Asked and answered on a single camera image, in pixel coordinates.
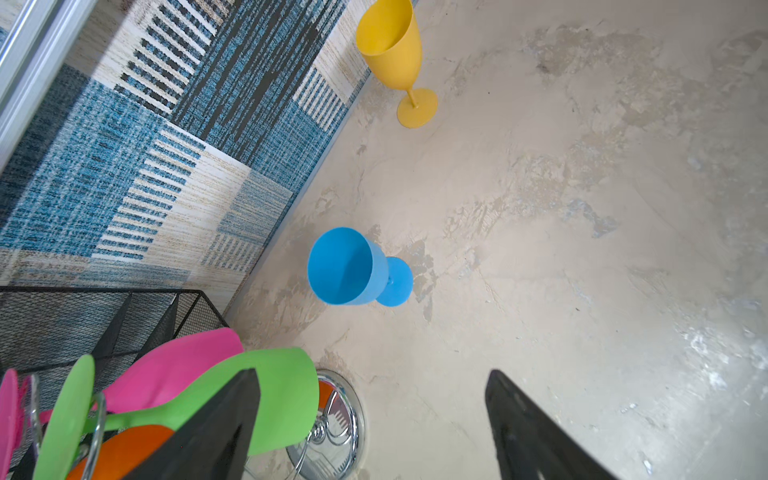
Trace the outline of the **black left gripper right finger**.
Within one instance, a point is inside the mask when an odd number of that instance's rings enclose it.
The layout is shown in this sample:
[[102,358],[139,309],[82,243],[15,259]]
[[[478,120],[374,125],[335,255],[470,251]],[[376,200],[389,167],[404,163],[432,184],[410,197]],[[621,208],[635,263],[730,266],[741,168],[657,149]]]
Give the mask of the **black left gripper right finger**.
[[498,369],[485,404],[503,479],[613,479],[615,476]]

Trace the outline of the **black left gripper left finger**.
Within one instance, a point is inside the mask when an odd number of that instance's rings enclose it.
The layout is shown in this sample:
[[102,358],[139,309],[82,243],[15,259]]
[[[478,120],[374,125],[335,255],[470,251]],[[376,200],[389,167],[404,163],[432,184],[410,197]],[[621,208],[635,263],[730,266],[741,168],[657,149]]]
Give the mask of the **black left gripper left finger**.
[[254,369],[237,373],[128,479],[240,479],[260,402]]

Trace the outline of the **pink plastic wine glass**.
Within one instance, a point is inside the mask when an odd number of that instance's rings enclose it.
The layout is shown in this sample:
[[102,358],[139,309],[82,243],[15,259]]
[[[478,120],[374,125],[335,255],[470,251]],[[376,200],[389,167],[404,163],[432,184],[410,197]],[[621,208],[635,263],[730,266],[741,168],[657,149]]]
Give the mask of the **pink plastic wine glass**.
[[[237,333],[219,328],[171,340],[142,356],[105,390],[110,413],[125,413],[165,404],[217,363],[240,354]],[[9,472],[13,452],[20,447],[25,427],[22,406],[29,383],[14,369],[1,383],[1,477]]]

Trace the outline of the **green plastic wine glass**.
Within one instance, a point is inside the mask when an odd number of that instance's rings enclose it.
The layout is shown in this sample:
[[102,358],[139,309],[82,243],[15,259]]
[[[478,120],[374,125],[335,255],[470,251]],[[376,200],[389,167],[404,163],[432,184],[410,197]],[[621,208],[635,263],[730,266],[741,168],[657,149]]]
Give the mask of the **green plastic wine glass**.
[[300,348],[247,351],[219,362],[175,398],[156,407],[107,415],[93,391],[95,360],[78,359],[56,400],[32,473],[64,479],[80,440],[91,434],[97,462],[104,432],[147,425],[173,430],[130,479],[238,479],[247,459],[296,444],[310,432],[319,381]]

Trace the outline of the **blue plastic wine glass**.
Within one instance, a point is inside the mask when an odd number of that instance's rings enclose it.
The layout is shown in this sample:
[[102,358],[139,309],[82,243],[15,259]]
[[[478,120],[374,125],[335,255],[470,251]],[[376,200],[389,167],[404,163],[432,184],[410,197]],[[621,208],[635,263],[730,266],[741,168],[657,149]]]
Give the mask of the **blue plastic wine glass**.
[[404,304],[414,276],[402,259],[387,256],[373,241],[347,227],[331,229],[313,244],[307,265],[313,293],[329,305],[386,307]]

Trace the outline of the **yellow plastic wine glass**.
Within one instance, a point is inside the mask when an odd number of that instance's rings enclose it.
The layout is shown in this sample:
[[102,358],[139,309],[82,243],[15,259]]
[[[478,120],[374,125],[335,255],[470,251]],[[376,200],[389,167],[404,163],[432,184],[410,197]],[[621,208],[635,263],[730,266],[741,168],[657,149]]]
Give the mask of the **yellow plastic wine glass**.
[[438,96],[415,86],[422,65],[422,43],[414,7],[409,0],[379,0],[359,21],[356,46],[374,76],[405,97],[397,118],[406,128],[426,125],[437,113]]

